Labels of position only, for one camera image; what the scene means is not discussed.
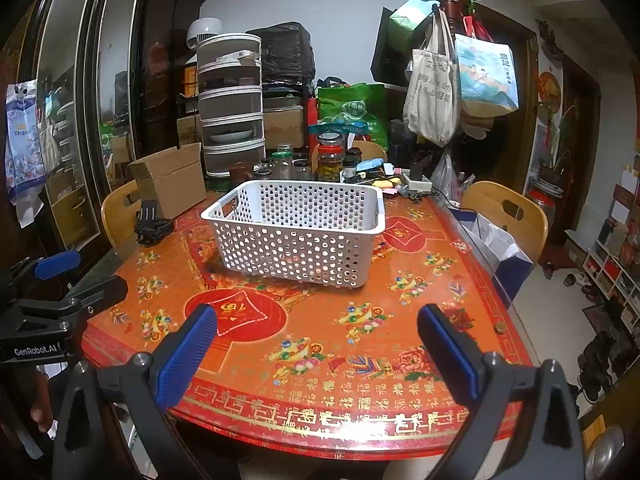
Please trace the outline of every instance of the human hand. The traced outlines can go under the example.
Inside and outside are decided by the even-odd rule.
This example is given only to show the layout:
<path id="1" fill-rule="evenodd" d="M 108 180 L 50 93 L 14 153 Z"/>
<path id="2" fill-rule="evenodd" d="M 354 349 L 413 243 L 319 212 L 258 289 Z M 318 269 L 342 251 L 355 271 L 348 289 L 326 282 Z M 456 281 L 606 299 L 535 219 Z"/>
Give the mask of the human hand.
<path id="1" fill-rule="evenodd" d="M 31 418 L 42 433 L 47 433 L 53 424 L 53 412 L 49 401 L 49 380 L 42 372 L 35 371 L 36 398 L 31 407 Z"/>

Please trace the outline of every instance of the wooden chair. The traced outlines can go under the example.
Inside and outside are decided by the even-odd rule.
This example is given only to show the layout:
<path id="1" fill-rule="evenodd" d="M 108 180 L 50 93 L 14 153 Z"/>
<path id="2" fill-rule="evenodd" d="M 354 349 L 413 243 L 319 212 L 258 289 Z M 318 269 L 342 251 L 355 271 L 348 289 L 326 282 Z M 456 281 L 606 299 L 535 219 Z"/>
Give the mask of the wooden chair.
<path id="1" fill-rule="evenodd" d="M 502 184 L 482 181 L 466 190 L 460 207 L 479 212 L 511 234 L 534 264 L 540 258 L 548 225 L 538 204 Z"/>
<path id="2" fill-rule="evenodd" d="M 362 152 L 362 160 L 371 160 L 372 158 L 381 158 L 385 162 L 386 151 L 375 142 L 369 142 L 368 140 L 354 140 L 353 148 L 359 148 Z M 311 154 L 311 171 L 314 173 L 318 169 L 318 146 L 314 148 L 314 152 Z"/>
<path id="3" fill-rule="evenodd" d="M 111 191 L 102 202 L 102 225 L 112 247 L 133 236 L 136 213 L 140 211 L 140 200 L 130 203 L 127 197 L 137 190 L 138 184 L 132 180 Z"/>

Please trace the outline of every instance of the mug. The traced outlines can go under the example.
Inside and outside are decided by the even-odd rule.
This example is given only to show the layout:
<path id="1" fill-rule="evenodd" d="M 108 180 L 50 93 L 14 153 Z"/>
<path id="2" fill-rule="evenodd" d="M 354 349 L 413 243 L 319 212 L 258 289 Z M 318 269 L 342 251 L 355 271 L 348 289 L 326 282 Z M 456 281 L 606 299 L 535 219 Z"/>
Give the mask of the mug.
<path id="1" fill-rule="evenodd" d="M 231 189 L 243 182 L 254 179 L 254 164 L 252 162 L 236 162 L 229 166 L 229 181 Z"/>

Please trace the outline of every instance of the white plastic basket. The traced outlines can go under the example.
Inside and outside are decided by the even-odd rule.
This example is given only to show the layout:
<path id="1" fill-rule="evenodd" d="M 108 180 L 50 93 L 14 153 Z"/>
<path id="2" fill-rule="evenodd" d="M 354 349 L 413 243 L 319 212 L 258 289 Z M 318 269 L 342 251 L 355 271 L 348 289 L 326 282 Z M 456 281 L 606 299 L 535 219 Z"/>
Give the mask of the white plastic basket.
<path id="1" fill-rule="evenodd" d="M 375 187 L 252 180 L 202 213 L 227 269 L 299 282 L 361 286 L 385 230 Z"/>

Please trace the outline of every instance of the green bag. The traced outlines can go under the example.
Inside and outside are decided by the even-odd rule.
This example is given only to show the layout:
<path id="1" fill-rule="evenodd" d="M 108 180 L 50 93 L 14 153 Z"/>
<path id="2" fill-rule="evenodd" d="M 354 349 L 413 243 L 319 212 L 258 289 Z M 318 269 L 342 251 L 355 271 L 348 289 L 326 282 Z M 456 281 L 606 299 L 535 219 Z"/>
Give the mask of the green bag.
<path id="1" fill-rule="evenodd" d="M 357 83 L 318 89 L 318 115 L 322 120 L 343 120 L 347 123 L 365 121 L 371 140 L 385 151 L 389 148 L 386 135 L 385 86 Z"/>

